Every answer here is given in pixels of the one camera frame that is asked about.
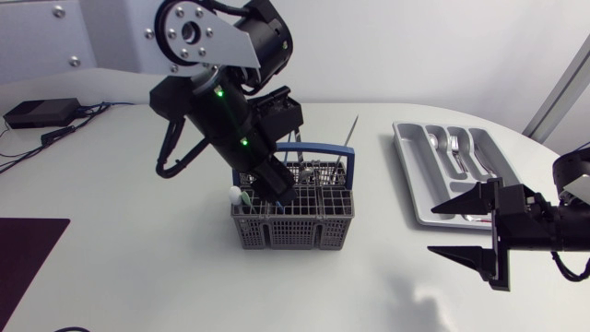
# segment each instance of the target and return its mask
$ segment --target white wall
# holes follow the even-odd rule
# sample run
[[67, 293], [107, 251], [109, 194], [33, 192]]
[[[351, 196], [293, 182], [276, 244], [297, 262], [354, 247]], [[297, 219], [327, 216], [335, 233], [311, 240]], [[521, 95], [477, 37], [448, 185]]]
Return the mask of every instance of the white wall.
[[[289, 85], [302, 102], [446, 107], [517, 131], [533, 117], [590, 33], [587, 0], [274, 4], [289, 24], [295, 49], [271, 88]], [[91, 70], [18, 82], [0, 87], [0, 113], [39, 98], [147, 102], [160, 79]]]

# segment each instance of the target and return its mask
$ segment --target cutlery basket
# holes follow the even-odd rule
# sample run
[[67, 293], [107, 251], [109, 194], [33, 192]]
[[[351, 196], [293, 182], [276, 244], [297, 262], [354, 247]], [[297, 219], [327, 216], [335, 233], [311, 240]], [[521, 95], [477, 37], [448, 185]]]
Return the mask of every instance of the cutlery basket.
[[[297, 198], [283, 207], [260, 199], [251, 187], [254, 178], [234, 170], [233, 184], [248, 193], [253, 205], [231, 206], [242, 247], [340, 250], [354, 217], [354, 149], [319, 143], [277, 143], [277, 152], [287, 151], [340, 155], [346, 157], [347, 164], [287, 162]], [[300, 169], [304, 168], [313, 170], [306, 180], [300, 179]]]

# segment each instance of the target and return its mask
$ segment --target black mat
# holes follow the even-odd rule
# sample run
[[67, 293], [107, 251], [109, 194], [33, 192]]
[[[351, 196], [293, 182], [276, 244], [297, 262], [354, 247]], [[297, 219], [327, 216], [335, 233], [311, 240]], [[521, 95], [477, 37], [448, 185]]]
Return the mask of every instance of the black mat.
[[0, 218], [0, 331], [69, 223]]

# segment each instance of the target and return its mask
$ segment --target blue basket handle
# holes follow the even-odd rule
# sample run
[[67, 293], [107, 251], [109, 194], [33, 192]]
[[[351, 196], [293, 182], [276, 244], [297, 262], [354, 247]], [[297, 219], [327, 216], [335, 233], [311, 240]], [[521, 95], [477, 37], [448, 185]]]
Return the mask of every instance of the blue basket handle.
[[[344, 186], [352, 190], [352, 180], [354, 179], [354, 148], [325, 144], [325, 143], [308, 143], [308, 142], [289, 142], [277, 143], [277, 152], [311, 152], [324, 153], [347, 158], [347, 178]], [[240, 185], [240, 175], [236, 170], [232, 170], [233, 184]]]

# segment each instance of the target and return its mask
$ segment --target fork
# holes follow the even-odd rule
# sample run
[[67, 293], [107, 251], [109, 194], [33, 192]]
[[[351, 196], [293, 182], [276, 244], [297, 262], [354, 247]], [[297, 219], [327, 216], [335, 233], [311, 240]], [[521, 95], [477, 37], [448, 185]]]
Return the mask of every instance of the fork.
[[466, 165], [463, 163], [463, 160], [459, 155], [459, 137], [457, 137], [457, 135], [451, 135], [451, 151], [453, 152], [453, 157], [457, 160], [457, 164], [459, 164], [461, 171], [468, 172]]

